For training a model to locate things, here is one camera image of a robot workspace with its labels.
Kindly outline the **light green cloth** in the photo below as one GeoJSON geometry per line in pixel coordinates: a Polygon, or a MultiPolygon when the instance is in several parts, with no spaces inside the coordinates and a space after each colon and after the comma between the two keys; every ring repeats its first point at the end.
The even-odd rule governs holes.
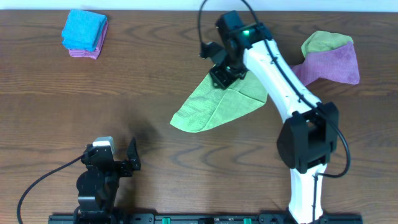
{"type": "Polygon", "coordinates": [[[170,124],[188,133],[199,133],[251,113],[266,101],[267,91],[252,72],[225,90],[215,88],[207,75],[173,115],[170,124]]]}

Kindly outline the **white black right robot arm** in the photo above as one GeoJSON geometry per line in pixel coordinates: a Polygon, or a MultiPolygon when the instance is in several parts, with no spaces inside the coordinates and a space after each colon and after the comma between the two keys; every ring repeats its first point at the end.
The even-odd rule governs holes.
{"type": "Polygon", "coordinates": [[[223,43],[201,44],[203,56],[215,64],[210,70],[214,86],[225,90],[247,72],[260,81],[283,122],[277,150],[290,169],[289,213],[295,223],[320,221],[322,179],[341,135],[337,107],[323,104],[301,83],[261,22],[246,25],[230,11],[215,26],[223,43]]]}

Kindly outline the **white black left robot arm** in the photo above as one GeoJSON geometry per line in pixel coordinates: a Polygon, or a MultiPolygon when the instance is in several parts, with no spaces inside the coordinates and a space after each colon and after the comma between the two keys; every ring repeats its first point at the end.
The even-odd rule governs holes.
{"type": "Polygon", "coordinates": [[[79,176],[78,208],[73,212],[73,223],[123,223],[125,215],[114,207],[119,180],[132,177],[141,169],[141,161],[133,138],[127,148],[127,159],[115,161],[114,139],[98,137],[86,146],[81,162],[87,171],[79,176]]]}

